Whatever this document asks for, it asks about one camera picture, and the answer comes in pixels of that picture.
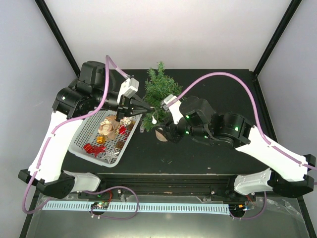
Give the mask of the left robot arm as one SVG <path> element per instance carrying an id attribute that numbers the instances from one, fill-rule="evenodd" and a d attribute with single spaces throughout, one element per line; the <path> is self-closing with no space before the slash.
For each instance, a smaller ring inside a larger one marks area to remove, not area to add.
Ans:
<path id="1" fill-rule="evenodd" d="M 82 65 L 77 81 L 59 91 L 53 104 L 50 125 L 40 150 L 18 178 L 27 184 L 25 193 L 34 186 L 43 195 L 64 198 L 78 191 L 103 197 L 106 185 L 93 173 L 62 170 L 71 141 L 86 118 L 100 110 L 116 113 L 116 121 L 147 112 L 152 108 L 137 96 L 139 82 L 122 71 L 106 56 L 105 63 L 88 61 Z"/>

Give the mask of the clear wire string lights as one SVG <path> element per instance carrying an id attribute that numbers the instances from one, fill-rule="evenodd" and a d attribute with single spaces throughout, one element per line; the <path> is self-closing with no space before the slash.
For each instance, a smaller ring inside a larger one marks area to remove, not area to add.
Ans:
<path id="1" fill-rule="evenodd" d="M 165 116 L 162 109 L 150 107 L 150 111 L 145 113 L 141 118 L 140 132 L 150 132 L 156 125 L 162 122 Z"/>

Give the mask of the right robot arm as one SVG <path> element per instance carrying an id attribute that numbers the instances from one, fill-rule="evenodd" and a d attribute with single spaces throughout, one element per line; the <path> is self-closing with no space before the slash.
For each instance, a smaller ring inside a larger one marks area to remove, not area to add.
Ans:
<path id="1" fill-rule="evenodd" d="M 316 164 L 311 155 L 293 153 L 272 139 L 261 135 L 259 129 L 239 114 L 219 115 L 205 99 L 190 96 L 184 101 L 168 103 L 176 99 L 169 95 L 161 102 L 168 116 L 162 123 L 152 119 L 160 141 L 177 143 L 185 135 L 192 140 L 210 146 L 225 146 L 247 154 L 268 168 L 249 175 L 233 175 L 219 196 L 236 200 L 242 195 L 256 192 L 274 193 L 297 198 L 314 189 L 314 179 L 308 171 Z"/>

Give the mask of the white plastic basket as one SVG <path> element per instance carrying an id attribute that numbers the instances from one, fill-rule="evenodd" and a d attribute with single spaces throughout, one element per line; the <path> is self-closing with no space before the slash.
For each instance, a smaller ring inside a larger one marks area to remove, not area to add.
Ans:
<path id="1" fill-rule="evenodd" d="M 113 168 L 123 156 L 140 119 L 133 116 L 116 121 L 116 112 L 99 111 L 84 119 L 68 151 L 86 161 Z"/>

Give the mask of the small green christmas tree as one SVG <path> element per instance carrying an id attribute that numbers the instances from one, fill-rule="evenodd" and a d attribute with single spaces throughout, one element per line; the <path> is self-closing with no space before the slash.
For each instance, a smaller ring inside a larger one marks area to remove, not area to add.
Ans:
<path id="1" fill-rule="evenodd" d="M 160 103 L 168 95 L 179 96 L 182 91 L 181 86 L 172 77 L 165 75 L 164 70 L 164 63 L 160 61 L 157 69 L 150 68 L 148 70 L 150 79 L 145 83 L 146 94 L 144 101 L 158 109 L 161 109 Z M 167 112 L 164 109 L 162 111 L 165 114 L 164 119 L 167 116 Z"/>

